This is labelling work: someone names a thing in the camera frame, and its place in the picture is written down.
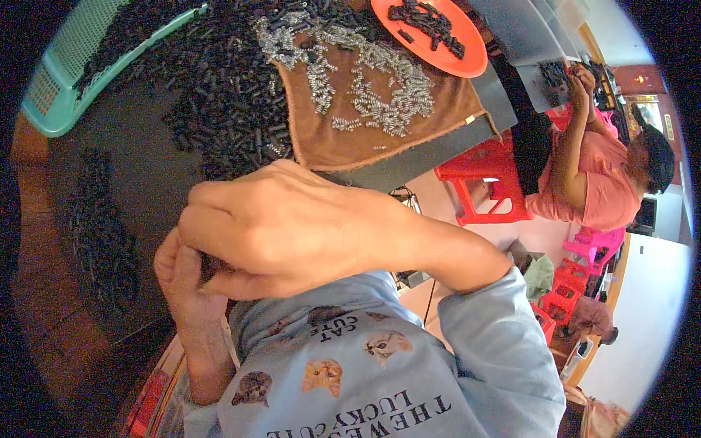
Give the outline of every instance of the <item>pile of black parts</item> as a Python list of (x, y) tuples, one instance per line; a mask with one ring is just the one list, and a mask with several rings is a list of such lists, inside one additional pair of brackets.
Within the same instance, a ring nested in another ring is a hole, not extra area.
[(120, 219), (109, 186), (110, 158), (87, 148), (68, 201), (73, 255), (101, 309), (123, 312), (138, 288), (135, 238)]
[[(201, 4), (132, 0), (120, 9), (78, 89), (84, 90), (95, 73), (149, 38), (152, 31)], [(292, 158), (285, 89), (278, 70), (266, 62), (252, 23), (263, 16), (281, 23), (279, 17), (287, 12), (307, 11), (330, 24), (358, 29), (369, 41), (384, 32), (371, 24), (376, 20), (372, 14), (356, 13), (341, 0), (210, 0), (207, 4), (206, 13), (150, 47), (103, 91), (118, 93), (135, 81), (173, 91), (177, 101), (163, 122), (172, 130), (178, 149), (201, 155), (205, 180), (235, 179), (276, 159)], [(163, 6), (160, 13), (155, 5)], [(74, 255), (98, 301), (105, 309), (122, 311), (137, 291), (135, 241), (111, 201), (109, 156), (88, 149), (81, 159), (69, 201)]]
[(551, 88), (562, 87), (567, 82), (565, 64), (562, 61), (539, 62), (538, 68)]
[(81, 98), (96, 74), (109, 68), (119, 57), (135, 49), (178, 15), (200, 8), (202, 4), (203, 0), (134, 0), (120, 5), (100, 46), (73, 86), (78, 91), (77, 99)]
[(110, 83), (114, 91), (148, 81), (179, 94), (163, 122), (179, 150), (200, 153), (203, 179), (235, 179), (292, 155), (283, 82), (250, 28), (261, 12), (210, 4)]
[[(438, 45), (443, 43), (459, 60), (465, 57), (465, 45), (450, 34), (453, 24), (448, 17), (430, 4), (417, 0), (403, 0), (401, 6), (390, 6), (388, 18), (390, 21), (404, 22), (428, 35), (431, 38), (431, 50), (434, 52), (438, 50)], [(406, 36), (402, 35), (402, 37), (411, 43)]]

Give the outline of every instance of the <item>teal plastic basket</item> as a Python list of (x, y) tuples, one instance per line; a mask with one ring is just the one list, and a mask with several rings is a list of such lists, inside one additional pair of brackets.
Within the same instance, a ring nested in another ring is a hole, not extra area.
[(155, 31), (149, 39), (122, 55), (114, 64), (96, 74), (80, 100), (73, 89), (86, 62), (100, 46), (117, 8), (130, 0), (82, 0), (51, 41), (36, 68), (22, 101), (22, 110), (34, 127), (49, 138), (59, 137), (76, 124), (104, 87), (148, 47), (186, 24), (195, 12), (204, 13), (207, 4), (178, 15)]

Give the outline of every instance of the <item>person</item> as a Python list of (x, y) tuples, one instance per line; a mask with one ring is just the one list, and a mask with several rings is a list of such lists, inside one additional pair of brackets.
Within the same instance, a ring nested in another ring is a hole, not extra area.
[(514, 157), (528, 211), (599, 231), (628, 225), (645, 193), (664, 193), (674, 177), (674, 152), (665, 136), (633, 107), (642, 133), (626, 147), (597, 118), (592, 73), (577, 64), (567, 78), (572, 116), (560, 132), (538, 114), (518, 72), (503, 55), (492, 60), (518, 123)]
[[(219, 268), (200, 278), (201, 255)], [(478, 235), (279, 160), (189, 194), (154, 270), (188, 437), (554, 437), (566, 402), (523, 277)], [(426, 271), (455, 355), (397, 299)], [(221, 318), (240, 361), (235, 369)]]
[(589, 335), (600, 336), (599, 345), (611, 345), (618, 338), (618, 328), (613, 326), (613, 315), (606, 304), (582, 296), (577, 300), (565, 336), (577, 336), (583, 343)]

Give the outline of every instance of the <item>cat print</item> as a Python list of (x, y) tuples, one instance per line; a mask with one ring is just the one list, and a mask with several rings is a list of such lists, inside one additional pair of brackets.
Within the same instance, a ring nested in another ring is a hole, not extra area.
[(266, 396), (270, 392), (272, 385), (273, 378), (262, 371), (253, 371), (246, 374), (238, 382), (238, 389), (231, 400), (231, 406), (236, 406), (239, 403), (260, 403), (266, 408), (269, 407)]
[(316, 327), (323, 322), (333, 320), (339, 316), (345, 315), (346, 312), (341, 306), (318, 306), (309, 311), (307, 316), (307, 324)]
[(384, 315), (383, 313), (375, 313), (375, 312), (365, 312), (365, 315), (371, 317), (373, 320), (377, 322), (382, 322), (383, 320), (386, 320), (387, 318), (391, 318), (389, 315)]
[(302, 379), (302, 392), (314, 388), (329, 388), (331, 395), (338, 398), (341, 394), (341, 377), (343, 368), (333, 359), (314, 359), (307, 362)]
[(398, 351), (408, 353), (413, 349), (407, 337), (398, 331), (381, 331), (365, 341), (365, 352), (377, 359), (382, 369), (385, 369), (387, 359), (391, 355)]
[(292, 324), (293, 322), (294, 320), (291, 317), (284, 317), (280, 321), (277, 321), (275, 324), (268, 327), (268, 336), (275, 336), (276, 334), (279, 334), (282, 330), (285, 329), (285, 327)]

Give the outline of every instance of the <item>dark hair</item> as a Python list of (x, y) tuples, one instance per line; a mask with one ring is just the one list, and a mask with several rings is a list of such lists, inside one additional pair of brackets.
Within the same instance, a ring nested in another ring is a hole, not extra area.
[(603, 341), (603, 340), (599, 341), (599, 346), (601, 346), (601, 344), (611, 345), (612, 343), (615, 342), (616, 339), (618, 339), (618, 327), (614, 327), (612, 332), (613, 332), (613, 335), (610, 336), (611, 338), (608, 341)]
[(672, 147), (659, 129), (645, 121), (637, 104), (633, 104), (631, 112), (643, 130), (641, 135), (648, 150), (648, 192), (664, 193), (674, 178), (676, 159)]

